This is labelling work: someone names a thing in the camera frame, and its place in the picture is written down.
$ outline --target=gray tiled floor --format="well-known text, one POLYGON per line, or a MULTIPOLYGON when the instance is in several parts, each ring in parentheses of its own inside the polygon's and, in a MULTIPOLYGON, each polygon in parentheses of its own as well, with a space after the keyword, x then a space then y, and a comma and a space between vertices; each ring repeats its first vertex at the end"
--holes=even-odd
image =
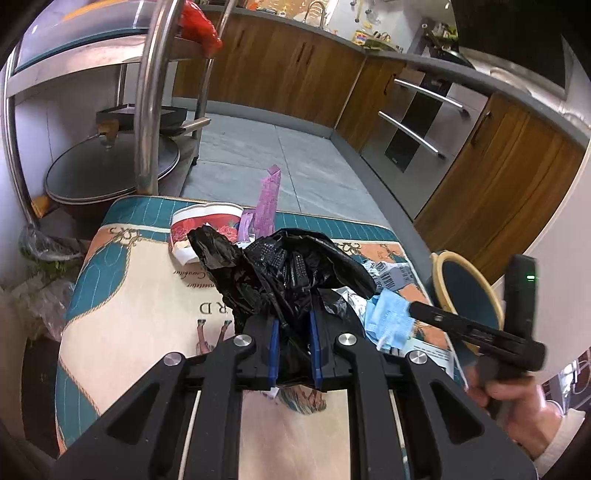
POLYGON ((326 138, 209 114, 185 198, 255 205, 261 180, 281 167, 278 208, 388 226, 357 175, 326 138))

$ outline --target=red plastic bag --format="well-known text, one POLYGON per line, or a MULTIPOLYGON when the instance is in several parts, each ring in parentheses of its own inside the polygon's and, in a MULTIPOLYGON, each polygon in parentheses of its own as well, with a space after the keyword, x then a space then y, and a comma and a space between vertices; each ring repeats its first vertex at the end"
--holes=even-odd
POLYGON ((217 36, 215 27, 201 9, 190 0, 185 0, 180 24, 181 37, 200 43, 205 58, 214 57, 222 48, 223 43, 217 36))

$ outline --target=metal screw head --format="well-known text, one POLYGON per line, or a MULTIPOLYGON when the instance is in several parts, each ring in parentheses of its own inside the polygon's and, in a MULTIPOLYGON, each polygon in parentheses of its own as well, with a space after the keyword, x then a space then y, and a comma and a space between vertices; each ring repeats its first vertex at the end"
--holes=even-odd
POLYGON ((352 333, 341 333, 339 335, 339 343, 341 345, 351 346, 357 343, 357 337, 352 333))
POLYGON ((248 346, 252 343, 252 337, 243 333, 234 337, 234 345, 236 346, 248 346))
POLYGON ((408 354, 408 358, 410 358, 410 361, 414 364, 417 365, 422 365, 427 363, 427 354, 425 352, 422 352, 420 350, 413 350, 412 352, 410 352, 408 354))
POLYGON ((164 356, 164 365, 168 367, 174 367, 175 365, 178 365, 182 359, 183 357, 180 353, 170 352, 164 356))

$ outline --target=black plastic bag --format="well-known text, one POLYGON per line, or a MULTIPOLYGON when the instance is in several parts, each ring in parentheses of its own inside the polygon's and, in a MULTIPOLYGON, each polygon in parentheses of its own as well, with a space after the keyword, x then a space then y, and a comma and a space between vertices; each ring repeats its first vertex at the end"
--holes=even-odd
MULTIPOLYGON (((367 270, 322 233, 282 229, 245 249, 232 245, 208 225, 191 230, 187 237, 232 309, 236 333, 255 314, 274 314, 279 319, 279 384, 311 380, 308 313, 318 289, 346 286, 366 299, 376 291, 367 270)), ((353 333, 363 335, 357 315, 339 300, 340 295, 323 291, 322 299, 329 313, 339 315, 353 333)))

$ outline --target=wooden cabinet door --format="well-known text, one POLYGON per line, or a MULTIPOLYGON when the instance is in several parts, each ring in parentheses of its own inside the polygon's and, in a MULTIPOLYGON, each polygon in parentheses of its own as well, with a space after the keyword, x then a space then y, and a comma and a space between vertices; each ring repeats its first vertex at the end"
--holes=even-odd
POLYGON ((281 113, 333 128, 364 55, 316 33, 300 35, 294 88, 281 113))
MULTIPOLYGON (((217 17, 208 12, 214 23, 217 17)), ((216 57, 209 99, 334 127, 363 53, 293 25, 234 15, 216 57)), ((181 62, 173 95, 197 98, 203 60, 181 62)))
POLYGON ((399 60, 368 57, 336 127, 336 132, 361 151, 384 106, 392 80, 403 70, 399 60))
POLYGON ((494 94, 415 228, 431 250, 459 253, 493 283, 550 220, 583 154, 545 121, 494 94))

